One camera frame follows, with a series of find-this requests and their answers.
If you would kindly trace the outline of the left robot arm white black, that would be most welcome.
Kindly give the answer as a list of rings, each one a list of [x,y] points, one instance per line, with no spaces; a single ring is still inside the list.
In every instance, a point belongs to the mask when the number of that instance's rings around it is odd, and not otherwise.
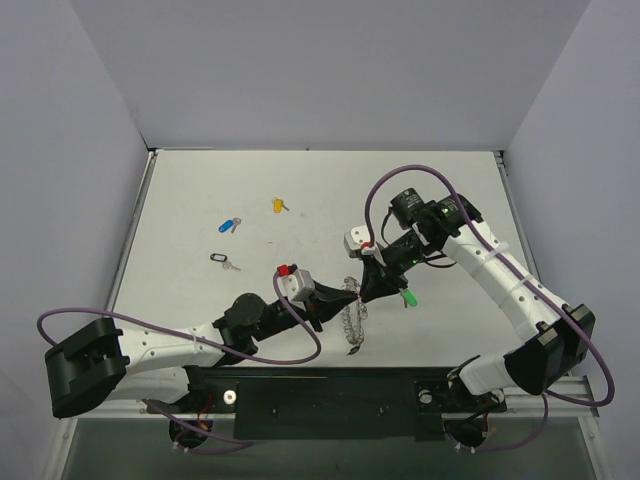
[[[107,400],[126,399],[195,411],[206,397],[198,369],[260,363],[258,342],[295,326],[315,338],[357,298],[321,284],[302,295],[279,295],[271,304],[245,293],[218,320],[177,330],[97,311],[95,320],[53,342],[45,354],[52,414],[75,417]]]

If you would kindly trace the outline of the metal disc with keyrings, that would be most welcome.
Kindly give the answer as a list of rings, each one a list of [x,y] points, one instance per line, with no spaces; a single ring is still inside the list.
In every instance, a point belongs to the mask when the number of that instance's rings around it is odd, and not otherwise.
[[[360,350],[365,341],[363,322],[368,318],[367,307],[361,301],[360,284],[354,277],[344,278],[343,289],[357,292],[359,295],[356,302],[341,311],[341,318],[345,339],[350,345],[350,349],[359,347]]]

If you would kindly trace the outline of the green tag key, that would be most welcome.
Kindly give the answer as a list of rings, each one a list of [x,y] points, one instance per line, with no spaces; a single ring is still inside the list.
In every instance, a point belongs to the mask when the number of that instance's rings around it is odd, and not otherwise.
[[[400,292],[400,296],[403,299],[405,308],[414,308],[418,305],[418,301],[413,293],[409,289],[404,289]]]

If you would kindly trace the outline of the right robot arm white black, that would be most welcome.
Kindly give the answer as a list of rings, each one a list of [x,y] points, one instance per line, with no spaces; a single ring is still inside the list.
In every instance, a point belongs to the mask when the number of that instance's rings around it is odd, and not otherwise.
[[[405,292],[406,272],[441,253],[484,290],[521,342],[516,349],[476,356],[454,368],[446,386],[453,406],[468,409],[482,395],[507,387],[546,393],[586,359],[594,314],[543,287],[464,196],[425,202],[409,188],[393,198],[390,211],[404,233],[389,245],[378,244],[367,224],[345,235],[348,252],[363,263],[362,301]]]

